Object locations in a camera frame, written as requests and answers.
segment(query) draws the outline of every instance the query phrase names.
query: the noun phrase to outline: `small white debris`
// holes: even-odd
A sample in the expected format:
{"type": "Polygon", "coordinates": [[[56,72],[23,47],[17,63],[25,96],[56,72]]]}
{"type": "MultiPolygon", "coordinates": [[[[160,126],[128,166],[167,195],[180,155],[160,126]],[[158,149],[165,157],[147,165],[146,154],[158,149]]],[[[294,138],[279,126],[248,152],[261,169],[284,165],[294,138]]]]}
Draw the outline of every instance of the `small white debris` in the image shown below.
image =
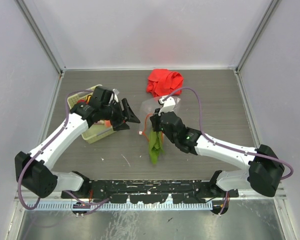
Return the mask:
{"type": "Polygon", "coordinates": [[[128,160],[126,159],[126,157],[123,156],[122,154],[121,154],[121,156],[122,156],[122,157],[126,160],[126,162],[129,164],[129,168],[131,168],[130,163],[128,162],[128,160]]]}

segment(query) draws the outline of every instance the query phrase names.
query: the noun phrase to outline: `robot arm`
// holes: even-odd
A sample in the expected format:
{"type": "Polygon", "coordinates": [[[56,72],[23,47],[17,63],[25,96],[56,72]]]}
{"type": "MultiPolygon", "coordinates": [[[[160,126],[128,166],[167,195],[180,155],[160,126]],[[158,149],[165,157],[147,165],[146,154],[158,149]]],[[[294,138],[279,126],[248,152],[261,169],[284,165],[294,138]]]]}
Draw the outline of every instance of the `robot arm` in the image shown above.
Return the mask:
{"type": "Polygon", "coordinates": [[[152,129],[155,132],[163,132],[184,153],[212,157],[240,169],[231,172],[216,171],[210,181],[212,191],[252,188],[267,197],[275,195],[285,170],[283,164],[247,154],[259,153],[277,158],[270,147],[261,145],[255,149],[218,140],[209,135],[205,137],[199,130],[186,127],[172,111],[174,108],[172,97],[165,101],[163,99],[165,97],[159,100],[162,107],[157,108],[150,117],[152,129]],[[224,148],[216,143],[241,150],[243,153],[224,148]]]}
{"type": "Polygon", "coordinates": [[[40,198],[49,196],[53,191],[70,190],[84,194],[89,188],[85,176],[78,172],[53,172],[51,169],[69,145],[100,120],[110,120],[115,131],[129,129],[126,122],[140,123],[127,99],[119,102],[114,91],[98,86],[88,102],[74,105],[67,118],[44,142],[28,154],[21,151],[16,155],[16,180],[19,180],[23,168],[34,157],[35,160],[22,178],[21,184],[24,187],[40,198]]]}

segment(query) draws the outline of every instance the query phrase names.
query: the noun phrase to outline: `plastic basket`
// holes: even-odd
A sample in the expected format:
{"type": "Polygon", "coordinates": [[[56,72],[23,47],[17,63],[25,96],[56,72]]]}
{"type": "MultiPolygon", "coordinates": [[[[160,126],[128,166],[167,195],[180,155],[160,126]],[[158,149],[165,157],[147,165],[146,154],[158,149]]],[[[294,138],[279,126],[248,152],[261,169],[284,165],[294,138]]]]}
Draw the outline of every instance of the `plastic basket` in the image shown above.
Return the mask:
{"type": "MultiPolygon", "coordinates": [[[[94,91],[96,87],[102,86],[101,84],[88,88],[89,90],[94,91]]],[[[87,96],[86,92],[79,92],[75,95],[69,96],[66,100],[70,109],[79,101],[86,100],[87,96]]],[[[105,125],[94,124],[87,131],[81,134],[82,138],[87,141],[89,144],[92,144],[100,139],[103,139],[110,134],[113,134],[115,131],[112,126],[106,127],[105,125]]]]}

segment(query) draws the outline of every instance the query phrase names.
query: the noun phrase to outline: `red towel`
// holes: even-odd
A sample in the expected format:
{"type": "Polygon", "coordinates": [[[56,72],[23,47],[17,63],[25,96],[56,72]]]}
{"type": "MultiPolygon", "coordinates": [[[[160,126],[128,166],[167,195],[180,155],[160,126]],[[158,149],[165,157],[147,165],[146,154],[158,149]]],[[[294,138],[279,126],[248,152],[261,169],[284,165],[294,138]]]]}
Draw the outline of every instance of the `red towel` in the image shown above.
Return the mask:
{"type": "Polygon", "coordinates": [[[154,69],[148,77],[146,92],[152,93],[153,97],[169,95],[174,90],[181,88],[184,83],[184,77],[176,71],[168,69],[154,69]]]}

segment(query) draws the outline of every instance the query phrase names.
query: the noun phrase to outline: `green vegetable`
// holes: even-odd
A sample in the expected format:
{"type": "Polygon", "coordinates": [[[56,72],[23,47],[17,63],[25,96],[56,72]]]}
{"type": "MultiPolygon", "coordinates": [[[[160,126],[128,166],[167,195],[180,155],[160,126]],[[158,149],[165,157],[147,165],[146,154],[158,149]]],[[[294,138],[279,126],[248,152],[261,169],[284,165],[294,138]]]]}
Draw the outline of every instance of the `green vegetable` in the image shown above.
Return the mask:
{"type": "Polygon", "coordinates": [[[149,135],[149,155],[151,158],[151,162],[153,164],[156,164],[158,162],[158,157],[160,153],[164,152],[162,138],[161,138],[161,132],[150,132],[149,135]]]}

